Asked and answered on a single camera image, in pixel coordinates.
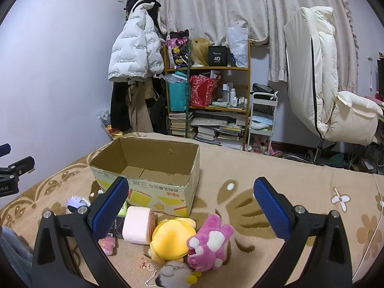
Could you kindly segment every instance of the red gift bag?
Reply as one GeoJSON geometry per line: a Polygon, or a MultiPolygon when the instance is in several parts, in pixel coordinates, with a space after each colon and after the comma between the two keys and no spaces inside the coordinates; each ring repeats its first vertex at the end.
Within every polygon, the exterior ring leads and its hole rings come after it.
{"type": "Polygon", "coordinates": [[[191,75],[191,106],[207,107],[212,104],[219,81],[202,75],[191,75]]]}

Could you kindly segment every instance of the curtain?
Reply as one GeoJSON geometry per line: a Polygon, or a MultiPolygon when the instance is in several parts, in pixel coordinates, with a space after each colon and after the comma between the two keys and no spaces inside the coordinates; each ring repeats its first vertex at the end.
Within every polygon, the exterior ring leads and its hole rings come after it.
{"type": "Polygon", "coordinates": [[[189,29],[190,38],[204,37],[224,45],[228,27],[249,28],[255,44],[268,43],[265,0],[160,0],[168,33],[189,29]]]}
{"type": "Polygon", "coordinates": [[[348,0],[266,0],[268,9],[270,70],[268,80],[287,81],[283,26],[299,7],[331,6],[336,22],[337,73],[339,90],[357,91],[358,54],[348,0]]]}

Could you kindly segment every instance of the blue gripper pad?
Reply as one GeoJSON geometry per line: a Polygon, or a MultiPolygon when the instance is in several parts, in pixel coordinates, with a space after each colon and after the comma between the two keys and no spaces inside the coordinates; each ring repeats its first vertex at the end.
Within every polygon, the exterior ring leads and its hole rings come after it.
{"type": "Polygon", "coordinates": [[[0,157],[3,157],[11,152],[11,146],[9,144],[0,145],[0,157]]]}
{"type": "Polygon", "coordinates": [[[107,236],[123,203],[128,197],[129,184],[126,178],[118,177],[104,194],[91,204],[88,225],[95,240],[107,236]]]}
{"type": "Polygon", "coordinates": [[[276,200],[278,194],[264,177],[255,180],[253,195],[276,236],[288,240],[291,235],[291,220],[276,200]]]}

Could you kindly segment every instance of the pink bunny plush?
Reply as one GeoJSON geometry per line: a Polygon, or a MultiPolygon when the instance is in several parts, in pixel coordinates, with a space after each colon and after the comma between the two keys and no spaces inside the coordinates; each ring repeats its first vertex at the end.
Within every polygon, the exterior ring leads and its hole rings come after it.
{"type": "Polygon", "coordinates": [[[197,234],[187,240],[188,264],[195,271],[205,272],[223,264],[224,244],[235,230],[231,225],[220,224],[220,217],[210,214],[197,234]]]}

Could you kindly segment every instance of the blonde wig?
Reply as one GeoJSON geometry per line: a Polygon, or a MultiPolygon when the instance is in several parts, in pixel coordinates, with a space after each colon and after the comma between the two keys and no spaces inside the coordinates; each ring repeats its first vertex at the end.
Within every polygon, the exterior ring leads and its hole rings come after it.
{"type": "Polygon", "coordinates": [[[204,38],[192,40],[191,57],[195,64],[208,66],[208,47],[211,45],[211,42],[204,38]]]}

